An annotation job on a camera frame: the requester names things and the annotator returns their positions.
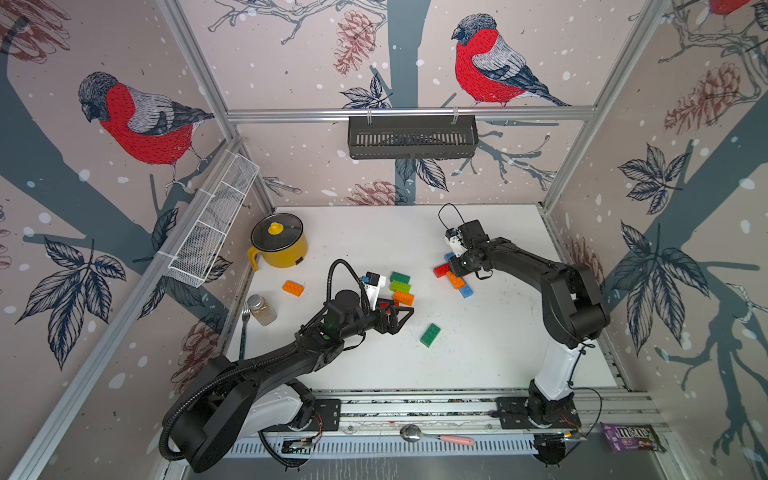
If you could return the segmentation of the lime green lego brick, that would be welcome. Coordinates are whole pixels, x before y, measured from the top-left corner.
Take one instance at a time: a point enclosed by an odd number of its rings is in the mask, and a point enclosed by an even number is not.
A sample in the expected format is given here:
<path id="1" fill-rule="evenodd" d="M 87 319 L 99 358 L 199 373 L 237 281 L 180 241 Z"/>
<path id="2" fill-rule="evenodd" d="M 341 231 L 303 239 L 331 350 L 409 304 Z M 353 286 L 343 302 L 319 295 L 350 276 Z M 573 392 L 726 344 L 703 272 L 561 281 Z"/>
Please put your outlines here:
<path id="1" fill-rule="evenodd" d="M 389 288 L 393 292 L 400 292 L 400 293 L 404 293 L 404 294 L 409 294 L 411 286 L 406 284 L 406 283 L 399 282 L 399 281 L 391 281 Z"/>

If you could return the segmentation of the orange lego brick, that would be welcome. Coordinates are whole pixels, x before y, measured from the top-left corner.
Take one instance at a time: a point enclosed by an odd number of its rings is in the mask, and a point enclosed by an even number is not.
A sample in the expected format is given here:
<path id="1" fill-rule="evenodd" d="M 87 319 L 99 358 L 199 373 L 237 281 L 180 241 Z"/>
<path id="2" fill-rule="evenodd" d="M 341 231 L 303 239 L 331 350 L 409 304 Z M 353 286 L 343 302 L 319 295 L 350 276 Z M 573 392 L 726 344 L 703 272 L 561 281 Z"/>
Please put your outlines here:
<path id="1" fill-rule="evenodd" d="M 414 303 L 415 297 L 409 293 L 404 293 L 401 291 L 395 291 L 393 294 L 393 300 L 398 305 L 406 305 L 411 307 Z"/>
<path id="2" fill-rule="evenodd" d="M 446 273 L 446 277 L 448 278 L 453 288 L 456 290 L 460 290 L 466 286 L 466 282 L 461 277 L 457 277 L 451 271 Z"/>
<path id="3" fill-rule="evenodd" d="M 305 288 L 301 284 L 287 280 L 283 284 L 282 290 L 290 295 L 300 297 L 303 294 Z"/>

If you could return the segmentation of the dark green lego brick top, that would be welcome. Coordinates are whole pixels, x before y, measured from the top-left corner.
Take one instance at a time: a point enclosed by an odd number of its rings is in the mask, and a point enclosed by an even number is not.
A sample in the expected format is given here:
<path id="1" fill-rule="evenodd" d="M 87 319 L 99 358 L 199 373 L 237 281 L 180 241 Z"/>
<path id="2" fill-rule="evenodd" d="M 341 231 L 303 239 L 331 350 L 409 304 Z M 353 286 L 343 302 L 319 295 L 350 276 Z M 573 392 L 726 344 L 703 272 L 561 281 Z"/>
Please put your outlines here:
<path id="1" fill-rule="evenodd" d="M 403 284 L 409 284 L 410 283 L 410 276 L 393 271 L 391 273 L 391 275 L 390 275 L 390 280 L 392 282 L 400 282 L 400 283 L 403 283 Z"/>

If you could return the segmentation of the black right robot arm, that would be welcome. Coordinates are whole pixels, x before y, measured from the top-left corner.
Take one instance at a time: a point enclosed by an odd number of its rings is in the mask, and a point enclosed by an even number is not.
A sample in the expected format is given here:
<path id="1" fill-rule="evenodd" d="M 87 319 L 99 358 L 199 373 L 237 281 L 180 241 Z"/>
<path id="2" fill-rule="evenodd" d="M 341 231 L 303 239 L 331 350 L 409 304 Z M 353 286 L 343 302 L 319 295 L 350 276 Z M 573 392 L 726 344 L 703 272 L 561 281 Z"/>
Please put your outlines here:
<path id="1" fill-rule="evenodd" d="M 583 263 L 566 264 L 490 238 L 477 220 L 445 233 L 457 277 L 481 271 L 507 273 L 541 294 L 543 325 L 550 336 L 542 366 L 530 382 L 529 420 L 548 427 L 574 409 L 573 374 L 582 352 L 596 345 L 610 315 L 594 272 Z"/>

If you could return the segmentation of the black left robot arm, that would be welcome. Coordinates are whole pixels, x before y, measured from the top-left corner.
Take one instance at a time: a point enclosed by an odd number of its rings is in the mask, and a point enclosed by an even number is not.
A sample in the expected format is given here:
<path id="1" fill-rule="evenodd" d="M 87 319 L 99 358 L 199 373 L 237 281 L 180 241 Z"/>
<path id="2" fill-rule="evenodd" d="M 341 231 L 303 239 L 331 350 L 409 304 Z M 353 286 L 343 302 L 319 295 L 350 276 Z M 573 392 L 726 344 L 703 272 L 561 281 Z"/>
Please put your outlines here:
<path id="1" fill-rule="evenodd" d="M 395 335 L 414 314 L 393 300 L 370 301 L 365 284 L 344 259 L 329 267 L 323 307 L 294 340 L 250 359 L 210 359 L 163 418 L 158 440 L 168 461 L 185 460 L 201 473 L 218 463 L 237 441 L 253 403 L 281 385 L 318 371 L 369 330 Z"/>

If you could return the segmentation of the orange lego brick in stack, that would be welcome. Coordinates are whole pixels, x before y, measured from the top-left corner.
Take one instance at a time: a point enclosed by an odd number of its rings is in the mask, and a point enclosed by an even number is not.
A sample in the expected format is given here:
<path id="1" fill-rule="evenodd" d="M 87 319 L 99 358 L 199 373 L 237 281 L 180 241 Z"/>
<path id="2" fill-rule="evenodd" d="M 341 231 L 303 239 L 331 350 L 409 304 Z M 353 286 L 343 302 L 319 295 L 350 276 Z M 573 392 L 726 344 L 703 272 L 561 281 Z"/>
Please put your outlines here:
<path id="1" fill-rule="evenodd" d="M 411 307 L 414 303 L 415 297 L 409 293 L 404 293 L 401 291 L 395 291 L 393 294 L 393 300 L 398 305 L 406 305 Z"/>

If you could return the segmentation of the small glass spice jar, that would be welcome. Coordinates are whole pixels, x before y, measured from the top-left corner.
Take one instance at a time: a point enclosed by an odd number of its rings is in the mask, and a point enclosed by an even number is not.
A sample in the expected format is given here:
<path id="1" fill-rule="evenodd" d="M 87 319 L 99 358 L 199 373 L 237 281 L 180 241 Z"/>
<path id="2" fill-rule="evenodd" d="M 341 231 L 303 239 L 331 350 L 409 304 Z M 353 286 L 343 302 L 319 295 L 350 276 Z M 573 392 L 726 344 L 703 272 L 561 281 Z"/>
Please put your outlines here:
<path id="1" fill-rule="evenodd" d="M 276 311 L 262 295 L 250 295 L 246 303 L 251 316 L 260 325 L 268 326 L 277 319 Z"/>

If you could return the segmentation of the yellow pot with black lid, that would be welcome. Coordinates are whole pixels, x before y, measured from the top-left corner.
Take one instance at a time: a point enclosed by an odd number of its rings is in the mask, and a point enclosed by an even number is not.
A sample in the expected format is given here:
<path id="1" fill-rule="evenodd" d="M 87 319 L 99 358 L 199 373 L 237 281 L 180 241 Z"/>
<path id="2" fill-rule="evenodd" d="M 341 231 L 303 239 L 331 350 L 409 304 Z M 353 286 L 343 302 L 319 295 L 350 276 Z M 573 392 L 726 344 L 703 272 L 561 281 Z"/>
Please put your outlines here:
<path id="1" fill-rule="evenodd" d="M 259 221 L 251 232 L 247 256 L 253 271 L 263 259 L 275 268 L 299 265 L 308 254 L 308 242 L 301 219 L 291 213 L 275 213 Z"/>

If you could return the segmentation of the purple candy packet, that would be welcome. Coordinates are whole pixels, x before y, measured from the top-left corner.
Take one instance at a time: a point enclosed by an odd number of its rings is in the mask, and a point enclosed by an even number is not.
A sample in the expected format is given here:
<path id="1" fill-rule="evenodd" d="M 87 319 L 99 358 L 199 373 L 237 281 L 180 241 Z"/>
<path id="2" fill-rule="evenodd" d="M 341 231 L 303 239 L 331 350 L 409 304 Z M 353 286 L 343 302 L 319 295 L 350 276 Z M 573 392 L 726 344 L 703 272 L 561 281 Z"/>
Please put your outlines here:
<path id="1" fill-rule="evenodd" d="M 601 424 L 611 450 L 665 452 L 660 438 L 651 425 Z"/>

